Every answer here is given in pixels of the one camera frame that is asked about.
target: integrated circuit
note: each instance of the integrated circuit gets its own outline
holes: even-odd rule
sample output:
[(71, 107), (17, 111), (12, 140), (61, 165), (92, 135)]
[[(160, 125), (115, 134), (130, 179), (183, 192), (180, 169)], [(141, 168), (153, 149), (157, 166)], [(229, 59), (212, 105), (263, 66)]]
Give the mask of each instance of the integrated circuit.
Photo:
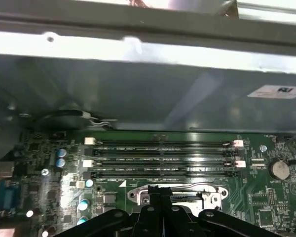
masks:
[(115, 203), (116, 196), (115, 194), (104, 194), (103, 202), (106, 204)]
[(261, 227), (273, 226), (273, 215), (270, 210), (263, 210), (259, 212), (259, 220)]
[(103, 202), (103, 196), (96, 197), (95, 202)]
[(253, 205), (268, 205), (268, 198), (265, 194), (252, 194)]
[(49, 191), (47, 193), (47, 199), (55, 199), (56, 198), (56, 192), (55, 191)]
[(29, 193), (30, 194), (37, 194), (39, 191), (38, 185), (29, 185)]
[(64, 216), (64, 223), (71, 223), (71, 221), (72, 221), (71, 215)]

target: white label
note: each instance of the white label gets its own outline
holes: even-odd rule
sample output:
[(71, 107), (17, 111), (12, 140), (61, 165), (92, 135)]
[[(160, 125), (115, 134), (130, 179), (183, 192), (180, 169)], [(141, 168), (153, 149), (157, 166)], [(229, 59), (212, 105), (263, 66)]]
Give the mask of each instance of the white label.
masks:
[(248, 97), (294, 99), (296, 98), (296, 86), (264, 85), (258, 90), (249, 94)]

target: cable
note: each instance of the cable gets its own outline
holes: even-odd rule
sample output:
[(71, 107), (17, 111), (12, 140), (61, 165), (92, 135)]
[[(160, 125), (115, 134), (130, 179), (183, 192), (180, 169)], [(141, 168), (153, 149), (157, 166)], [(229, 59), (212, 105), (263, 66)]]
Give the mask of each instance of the cable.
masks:
[(57, 111), (52, 111), (47, 114), (44, 114), (38, 118), (36, 118), (33, 123), (34, 124), (39, 124), (43, 120), (46, 119), (51, 119), (51, 118), (57, 118), (57, 117), (63, 117), (63, 116), (76, 116), (76, 117), (81, 117), (84, 119), (88, 119), (92, 126), (94, 127), (102, 127), (105, 130), (115, 130), (109, 121), (116, 121), (115, 119), (100, 119), (100, 118), (95, 118), (92, 117), (90, 113), (85, 112), (85, 111), (80, 111), (80, 110), (57, 110)]
[(293, 137), (291, 137), (291, 138), (286, 142), (286, 144), (287, 144), (288, 148), (290, 149), (290, 151), (296, 155), (296, 148), (292, 146), (292, 143), (293, 143), (293, 141), (295, 141), (295, 140), (296, 140), (296, 135), (293, 136)]

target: electrolytic capacitor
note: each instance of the electrolytic capacitor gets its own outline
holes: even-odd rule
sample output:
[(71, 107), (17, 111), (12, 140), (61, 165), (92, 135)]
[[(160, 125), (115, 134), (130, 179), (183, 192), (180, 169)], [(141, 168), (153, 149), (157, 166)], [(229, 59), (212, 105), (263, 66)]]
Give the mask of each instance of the electrolytic capacitor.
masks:
[(80, 224), (82, 224), (82, 223), (84, 223), (84, 222), (86, 222), (86, 221), (88, 221), (88, 218), (85, 217), (85, 216), (82, 216), (82, 217), (78, 220), (77, 225), (80, 225)]
[(85, 181), (85, 185), (86, 185), (86, 187), (91, 188), (93, 186), (92, 179), (88, 179), (87, 181)]
[(65, 164), (66, 164), (66, 161), (64, 159), (62, 159), (62, 158), (56, 160), (56, 166), (59, 167), (59, 168), (64, 167)]
[(27, 211), (26, 217), (31, 218), (31, 217), (36, 217), (41, 214), (41, 211), (39, 208), (33, 208), (32, 210)]
[(60, 158), (62, 158), (62, 157), (65, 157), (67, 155), (67, 150), (66, 149), (59, 149), (58, 151), (57, 151), (57, 156), (58, 157), (60, 157)]
[(78, 204), (78, 209), (80, 211), (85, 211), (86, 209), (88, 209), (89, 206), (89, 201), (87, 199), (83, 199), (79, 204)]

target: chip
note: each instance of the chip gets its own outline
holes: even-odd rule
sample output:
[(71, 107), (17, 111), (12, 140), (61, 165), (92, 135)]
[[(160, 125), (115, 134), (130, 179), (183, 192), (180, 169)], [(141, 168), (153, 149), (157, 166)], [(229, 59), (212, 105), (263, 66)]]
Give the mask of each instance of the chip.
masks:
[(82, 177), (84, 180), (91, 179), (91, 172), (90, 171), (83, 172)]
[(96, 197), (95, 202), (103, 202), (103, 197)]
[(39, 148), (39, 144), (38, 143), (32, 143), (29, 145), (29, 151), (37, 151)]
[(75, 183), (75, 186), (78, 188), (78, 189), (84, 189), (84, 181), (77, 181)]
[(71, 215), (64, 216), (64, 223), (71, 223)]
[(78, 147), (71, 147), (70, 152), (71, 153), (77, 153), (78, 152)]
[(29, 192), (30, 194), (37, 194), (39, 190), (38, 185), (29, 185)]
[(85, 156), (92, 156), (93, 155), (93, 148), (86, 148), (84, 149)]
[(103, 213), (103, 209), (101, 207), (95, 209), (95, 214), (102, 214), (102, 213)]
[(259, 212), (260, 217), (260, 226), (273, 226), (273, 215), (272, 211), (260, 211)]
[(108, 204), (115, 203), (115, 194), (104, 194), (103, 202)]
[(49, 191), (47, 193), (47, 199), (55, 199), (56, 198), (56, 192), (55, 191)]

